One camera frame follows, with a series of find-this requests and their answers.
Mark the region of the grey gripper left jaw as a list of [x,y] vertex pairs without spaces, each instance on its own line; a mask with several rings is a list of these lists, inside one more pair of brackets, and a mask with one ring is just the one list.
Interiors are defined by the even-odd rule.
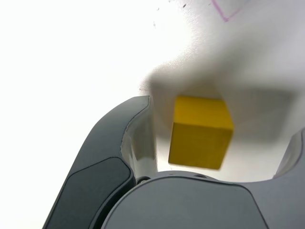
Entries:
[[133,97],[109,111],[89,132],[44,227],[100,228],[137,179],[156,172],[153,100]]

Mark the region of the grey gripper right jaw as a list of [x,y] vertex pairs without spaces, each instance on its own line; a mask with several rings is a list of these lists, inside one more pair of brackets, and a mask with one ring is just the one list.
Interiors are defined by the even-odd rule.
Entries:
[[273,179],[230,183],[191,173],[147,180],[125,194],[104,229],[302,229],[305,133],[286,150],[292,165]]

